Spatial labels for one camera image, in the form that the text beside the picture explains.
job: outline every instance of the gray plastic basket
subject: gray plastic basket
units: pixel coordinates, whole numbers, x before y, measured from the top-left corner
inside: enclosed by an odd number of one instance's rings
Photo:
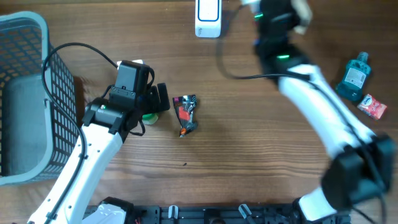
[[[40,15],[0,16],[0,185],[58,177],[75,147],[77,130],[45,100],[40,69],[50,49]],[[76,121],[73,77],[57,54],[45,78],[52,96]]]

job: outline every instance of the white label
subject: white label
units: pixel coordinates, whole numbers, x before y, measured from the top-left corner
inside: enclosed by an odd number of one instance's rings
[[[199,0],[199,19],[215,21],[218,18],[218,0]]]
[[[366,95],[365,98],[363,98],[363,101],[361,102],[361,105],[364,107],[368,107],[372,104],[372,96]]]
[[[344,81],[356,85],[358,86],[358,88],[362,88],[363,83],[365,82],[365,78],[365,73],[357,69],[350,68]]]

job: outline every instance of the green light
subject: green light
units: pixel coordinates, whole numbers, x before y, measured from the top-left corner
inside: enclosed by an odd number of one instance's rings
[[[288,59],[288,58],[290,58],[290,55],[280,55],[280,56],[277,56],[277,58],[278,59]]]
[[[257,14],[257,15],[254,16],[255,19],[258,19],[260,17],[262,17],[262,13],[261,14]]]

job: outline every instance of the green object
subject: green object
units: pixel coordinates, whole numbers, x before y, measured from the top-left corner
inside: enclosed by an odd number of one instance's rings
[[[277,56],[278,59],[288,59],[290,58],[290,55],[279,55]]]
[[[157,120],[158,120],[159,116],[157,113],[153,113],[153,114],[145,114],[144,116],[142,116],[142,122],[144,124],[154,124]]]
[[[255,21],[258,21],[262,16],[263,16],[262,13],[256,14],[256,15],[254,16],[254,20],[255,20]]]
[[[336,86],[337,93],[351,101],[362,99],[362,89],[371,67],[367,64],[368,53],[361,52],[356,60],[350,60],[346,66],[343,80]]]

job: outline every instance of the small pink packet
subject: small pink packet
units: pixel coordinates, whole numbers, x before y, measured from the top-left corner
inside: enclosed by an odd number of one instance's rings
[[[358,105],[358,108],[373,119],[378,120],[387,109],[387,106],[378,102],[372,95],[367,94]]]

